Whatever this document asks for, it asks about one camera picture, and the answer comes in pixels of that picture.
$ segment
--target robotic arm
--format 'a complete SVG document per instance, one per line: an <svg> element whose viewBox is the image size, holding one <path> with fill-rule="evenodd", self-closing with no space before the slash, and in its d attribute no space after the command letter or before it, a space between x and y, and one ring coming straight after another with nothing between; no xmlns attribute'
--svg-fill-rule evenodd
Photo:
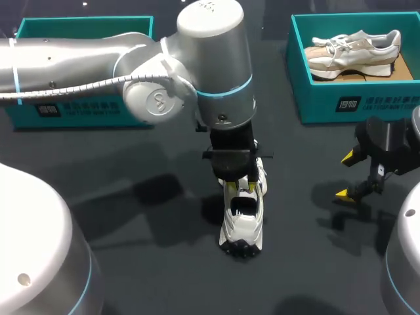
<svg viewBox="0 0 420 315"><path fill-rule="evenodd" d="M178 32L155 42L141 33L104 39L3 39L0 106L39 99L119 94L139 120L155 125L198 104L220 179L257 182L252 69L243 10L234 0L197 1Z"/></svg>

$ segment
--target shoe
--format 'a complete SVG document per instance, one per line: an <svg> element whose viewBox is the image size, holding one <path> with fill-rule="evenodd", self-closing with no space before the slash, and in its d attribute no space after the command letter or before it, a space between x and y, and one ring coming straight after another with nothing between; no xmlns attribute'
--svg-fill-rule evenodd
<svg viewBox="0 0 420 315"><path fill-rule="evenodd" d="M226 182L224 192L224 220L219 245L233 256L253 257L263 249L264 203L261 185L249 191L248 180L238 181L238 189Z"/></svg>
<svg viewBox="0 0 420 315"><path fill-rule="evenodd" d="M258 167L258 182L260 184L261 187L261 192L262 195L265 196L265 194L267 193L267 180L266 180L266 175L267 173L264 170L264 165L263 165L263 161L260 157L257 158L257 167ZM219 184L223 186L223 180L219 179Z"/></svg>
<svg viewBox="0 0 420 315"><path fill-rule="evenodd" d="M334 80L344 71L388 77L400 53L401 33L369 35L358 31L331 39L312 38L314 47L304 50L309 70L316 79Z"/></svg>

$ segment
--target shoe box label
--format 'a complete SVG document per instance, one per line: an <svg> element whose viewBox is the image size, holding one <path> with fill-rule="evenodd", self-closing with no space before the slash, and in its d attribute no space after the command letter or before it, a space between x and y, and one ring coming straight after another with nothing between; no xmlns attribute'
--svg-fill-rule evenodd
<svg viewBox="0 0 420 315"><path fill-rule="evenodd" d="M361 96L342 96L339 99L335 111L337 113L355 112L359 107Z"/></svg>

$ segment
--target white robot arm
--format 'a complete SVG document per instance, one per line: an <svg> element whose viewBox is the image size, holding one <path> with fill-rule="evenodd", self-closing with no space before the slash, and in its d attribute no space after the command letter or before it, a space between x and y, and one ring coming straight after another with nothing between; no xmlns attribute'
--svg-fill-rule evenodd
<svg viewBox="0 0 420 315"><path fill-rule="evenodd" d="M2 39L0 102L120 94L138 120L154 125L174 117L185 102L197 103L198 94L210 128L247 123L255 104L240 4L192 3L179 14L177 28L157 43L140 33Z"/></svg>

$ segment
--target cardboard box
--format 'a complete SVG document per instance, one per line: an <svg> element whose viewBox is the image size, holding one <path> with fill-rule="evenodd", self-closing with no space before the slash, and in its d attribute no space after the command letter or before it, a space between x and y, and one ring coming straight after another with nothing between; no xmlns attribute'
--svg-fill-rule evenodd
<svg viewBox="0 0 420 315"><path fill-rule="evenodd" d="M153 16L95 16L86 18L25 18L16 38L103 38L126 32L152 36ZM140 127L120 96L95 96L52 104L26 104L7 108L17 129L63 127Z"/></svg>
<svg viewBox="0 0 420 315"><path fill-rule="evenodd" d="M312 38L328 39L364 30L372 35L399 30L401 57L389 78L345 75L314 81L305 58ZM303 123L362 121L377 116L390 121L410 117L420 104L420 14L380 12L294 15L286 50L293 94Z"/></svg>

